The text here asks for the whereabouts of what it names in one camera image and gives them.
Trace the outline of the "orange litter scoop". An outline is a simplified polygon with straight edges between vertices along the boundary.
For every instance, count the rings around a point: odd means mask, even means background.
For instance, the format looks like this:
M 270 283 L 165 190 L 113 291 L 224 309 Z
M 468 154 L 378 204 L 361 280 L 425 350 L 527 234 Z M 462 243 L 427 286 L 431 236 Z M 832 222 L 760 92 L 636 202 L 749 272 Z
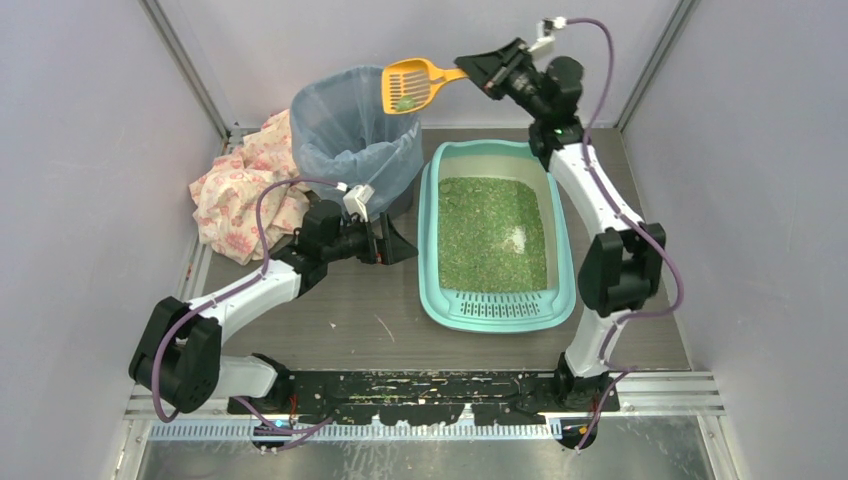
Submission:
M 381 74 L 383 111 L 411 114 L 428 107 L 447 84 L 468 78 L 459 68 L 442 69 L 425 58 L 408 58 L 386 66 Z

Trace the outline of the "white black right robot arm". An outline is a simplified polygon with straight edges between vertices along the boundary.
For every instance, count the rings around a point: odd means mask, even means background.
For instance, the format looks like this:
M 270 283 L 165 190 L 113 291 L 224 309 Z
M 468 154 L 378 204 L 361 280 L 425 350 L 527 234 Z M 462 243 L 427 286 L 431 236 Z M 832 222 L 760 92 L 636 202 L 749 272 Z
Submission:
M 560 403 L 599 397 L 612 382 L 607 360 L 623 327 L 659 289 L 665 230 L 629 207 L 586 139 L 577 114 L 584 74 L 578 61 L 559 56 L 539 71 L 530 47 L 515 39 L 454 63 L 487 97 L 508 97 L 531 115 L 532 154 L 569 196 L 591 237 L 577 274 L 583 312 L 551 391 Z

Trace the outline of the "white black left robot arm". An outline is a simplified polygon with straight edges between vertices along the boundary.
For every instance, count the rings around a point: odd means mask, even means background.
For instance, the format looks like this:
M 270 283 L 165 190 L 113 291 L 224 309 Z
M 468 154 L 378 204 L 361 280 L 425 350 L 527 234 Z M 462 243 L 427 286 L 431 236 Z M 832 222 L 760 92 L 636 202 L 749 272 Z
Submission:
M 291 371 L 264 354 L 226 356 L 224 344 L 269 310 L 305 295 L 335 261 L 355 258 L 392 265 L 417 254 L 388 214 L 373 225 L 343 213 L 332 201 L 320 201 L 307 211 L 293 239 L 254 273 L 188 302 L 160 300 L 128 375 L 158 395 L 154 408 L 159 414 L 165 404 L 178 413 L 192 413 L 210 399 L 223 398 L 237 412 L 284 411 L 295 395 Z

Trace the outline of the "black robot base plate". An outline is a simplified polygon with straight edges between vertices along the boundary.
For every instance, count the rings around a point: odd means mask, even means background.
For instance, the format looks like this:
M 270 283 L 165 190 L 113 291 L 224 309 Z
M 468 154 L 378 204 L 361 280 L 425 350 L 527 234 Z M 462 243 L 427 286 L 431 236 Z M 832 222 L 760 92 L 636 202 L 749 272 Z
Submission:
M 469 411 L 477 426 L 533 425 L 546 415 L 616 411 L 606 395 L 611 379 L 566 388 L 554 371 L 294 371 L 282 390 L 252 405 L 263 415 L 292 416 L 313 424 L 331 418 L 340 425 L 366 425 L 374 419 L 395 426 L 452 425 Z

